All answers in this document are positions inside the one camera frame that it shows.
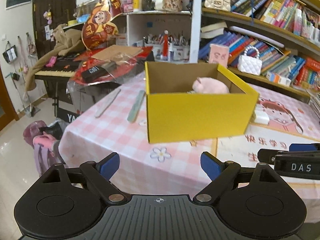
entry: metal screw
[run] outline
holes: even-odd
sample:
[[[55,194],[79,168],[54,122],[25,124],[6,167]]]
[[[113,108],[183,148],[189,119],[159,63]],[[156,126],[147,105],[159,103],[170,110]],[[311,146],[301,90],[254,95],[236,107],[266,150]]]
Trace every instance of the metal screw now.
[[[200,202],[208,202],[211,200],[211,196],[208,194],[199,194],[196,199]]]
[[[121,194],[113,194],[109,196],[109,200],[112,202],[119,202],[124,200],[124,196]]]

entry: pink card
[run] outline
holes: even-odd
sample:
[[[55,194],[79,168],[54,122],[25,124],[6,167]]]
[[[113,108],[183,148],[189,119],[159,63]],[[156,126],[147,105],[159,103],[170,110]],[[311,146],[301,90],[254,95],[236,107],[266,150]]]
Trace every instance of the pink card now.
[[[210,44],[209,63],[219,63],[228,68],[229,47],[218,44]]]

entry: pink stuffed pig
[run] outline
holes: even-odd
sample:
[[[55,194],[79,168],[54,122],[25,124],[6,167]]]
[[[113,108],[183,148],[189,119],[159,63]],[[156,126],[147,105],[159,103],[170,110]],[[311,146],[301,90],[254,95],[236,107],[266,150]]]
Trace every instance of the pink stuffed pig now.
[[[214,78],[198,77],[193,82],[192,89],[200,94],[228,94],[228,87],[221,81]]]

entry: door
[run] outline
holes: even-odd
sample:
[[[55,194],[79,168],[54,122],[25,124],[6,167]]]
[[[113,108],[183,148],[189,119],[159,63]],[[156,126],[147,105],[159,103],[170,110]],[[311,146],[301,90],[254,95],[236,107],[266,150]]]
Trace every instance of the door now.
[[[0,70],[0,130],[8,125],[13,119],[19,120],[9,98],[7,88],[4,84],[2,71]]]
[[[33,27],[35,31],[35,44],[38,58],[42,57],[55,46],[55,41],[47,41],[44,27],[48,24],[43,14],[51,9],[52,24],[50,29],[55,29],[59,24],[68,23],[74,19],[76,0],[33,0]]]

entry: cream handbag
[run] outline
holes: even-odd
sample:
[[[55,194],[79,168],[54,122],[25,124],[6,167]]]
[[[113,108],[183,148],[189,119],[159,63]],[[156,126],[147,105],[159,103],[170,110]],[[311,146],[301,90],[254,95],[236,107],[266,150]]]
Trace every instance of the cream handbag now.
[[[222,11],[230,11],[231,0],[205,0],[204,6],[211,9],[222,10]]]
[[[247,56],[249,49],[254,49],[257,52],[256,57]],[[248,46],[244,54],[239,57],[238,70],[244,73],[249,73],[259,76],[261,73],[262,60],[259,59],[260,53],[254,46]]]

